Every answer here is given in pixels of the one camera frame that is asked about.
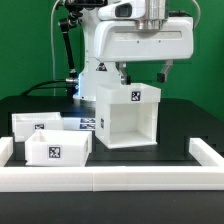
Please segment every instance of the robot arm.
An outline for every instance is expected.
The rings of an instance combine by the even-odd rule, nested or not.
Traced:
[[[104,62],[165,60],[158,81],[166,81],[173,60],[190,58],[194,48],[193,18],[168,14],[167,0],[123,0],[100,8],[95,57]]]

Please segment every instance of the black cable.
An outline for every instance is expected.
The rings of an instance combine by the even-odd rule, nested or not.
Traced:
[[[41,82],[39,84],[36,84],[34,86],[32,86],[31,88],[29,88],[28,90],[22,92],[20,95],[21,96],[27,96],[30,92],[32,92],[35,89],[38,89],[38,87],[44,86],[44,85],[49,85],[49,84],[54,84],[54,83],[59,83],[59,82],[63,82],[65,83],[65,80],[52,80],[52,81],[46,81],[46,82]]]

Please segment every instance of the table surface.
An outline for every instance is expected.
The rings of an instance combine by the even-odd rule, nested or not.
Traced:
[[[12,113],[31,112],[94,116],[66,97],[11,96],[0,101],[0,137],[12,135]],[[108,150],[96,139],[86,166],[197,166],[189,138],[200,137],[224,155],[223,136],[224,123],[192,102],[162,99],[158,145]],[[7,165],[21,164],[23,155],[15,152]],[[223,191],[0,193],[0,223],[223,223],[223,206]]]

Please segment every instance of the white box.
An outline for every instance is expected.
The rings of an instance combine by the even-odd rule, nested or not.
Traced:
[[[96,137],[110,149],[157,144],[160,95],[141,83],[98,86]]]
[[[92,151],[91,131],[36,131],[25,142],[26,165],[85,166]]]
[[[60,113],[12,114],[12,130],[16,142],[25,142],[36,130],[63,130]]]
[[[13,138],[0,138],[0,167],[5,166],[13,153]]]

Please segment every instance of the open white box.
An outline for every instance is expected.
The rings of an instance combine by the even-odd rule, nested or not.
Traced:
[[[198,138],[189,152],[202,166],[0,168],[0,192],[224,190],[224,159]]]
[[[111,149],[156,144],[160,95],[141,83],[99,85],[96,137]]]
[[[90,131],[36,131],[25,142],[27,166],[85,166],[92,151]]]
[[[12,114],[12,131],[16,142],[25,142],[36,130],[63,130],[58,112]]]

